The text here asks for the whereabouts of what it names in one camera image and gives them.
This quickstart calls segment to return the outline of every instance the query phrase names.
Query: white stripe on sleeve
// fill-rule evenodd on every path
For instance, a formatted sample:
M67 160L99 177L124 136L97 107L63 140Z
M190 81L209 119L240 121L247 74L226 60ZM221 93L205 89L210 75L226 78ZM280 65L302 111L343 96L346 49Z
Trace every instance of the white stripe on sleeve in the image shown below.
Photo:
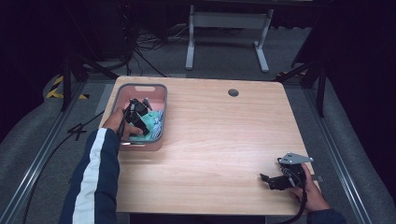
M84 171L81 190L76 198L73 223L94 223L95 200L94 193L99 179L101 151L105 142L106 129L99 129L93 142L90 163Z

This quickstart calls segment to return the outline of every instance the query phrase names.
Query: sleeve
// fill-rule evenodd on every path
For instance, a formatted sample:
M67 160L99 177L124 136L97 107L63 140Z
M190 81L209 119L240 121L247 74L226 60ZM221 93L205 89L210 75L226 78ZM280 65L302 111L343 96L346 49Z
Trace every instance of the sleeve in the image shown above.
M306 219L307 224L346 224L347 221L341 213L334 209L325 209L309 212Z
M117 223L120 140L110 129L89 136L64 200L59 223Z

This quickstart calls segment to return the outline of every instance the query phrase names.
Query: teal cloth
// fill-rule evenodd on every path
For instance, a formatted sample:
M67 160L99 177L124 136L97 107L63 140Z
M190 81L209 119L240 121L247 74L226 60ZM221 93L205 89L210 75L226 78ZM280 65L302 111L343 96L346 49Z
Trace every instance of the teal cloth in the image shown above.
M149 130L149 133L145 136L143 134L140 135L135 135L135 136L130 136L129 140L136 142L136 141L148 141L148 140L153 140L152 135L153 135L153 130L154 127L156 126L156 123L160 119L160 114L158 111L149 111L147 115L140 117L142 121L146 124L147 129Z

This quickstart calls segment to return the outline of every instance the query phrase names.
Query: black mechanical device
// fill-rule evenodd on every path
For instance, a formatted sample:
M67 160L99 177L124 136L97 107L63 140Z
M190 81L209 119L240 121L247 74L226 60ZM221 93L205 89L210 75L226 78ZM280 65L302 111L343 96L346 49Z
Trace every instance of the black mechanical device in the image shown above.
M262 175L262 181L268 183L270 189L284 190L288 188L301 187L304 185L306 177L304 169L301 166L303 162L311 162L314 159L288 153L283 158L277 158L280 164L282 176L270 178L268 175Z
M125 129L125 121L132 123L135 127L141 129L143 131L143 135L147 135L149 133L149 129L141 117L147 115L149 110L152 110L151 105L149 104L149 98L145 98L142 102L137 99L130 100L128 107L123 110L123 120L120 124L119 131L117 132L119 138L122 138Z

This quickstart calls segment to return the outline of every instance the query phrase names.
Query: wooden table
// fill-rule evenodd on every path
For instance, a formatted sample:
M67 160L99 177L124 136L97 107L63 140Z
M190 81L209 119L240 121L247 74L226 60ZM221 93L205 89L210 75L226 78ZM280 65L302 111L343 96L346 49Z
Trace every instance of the wooden table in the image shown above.
M260 179L260 173L282 175L276 158L307 155L281 84L119 77L101 126L125 83L161 83L168 98L162 148L120 152L119 212L297 213L299 204L287 190L269 190ZM230 96L229 89L239 95Z

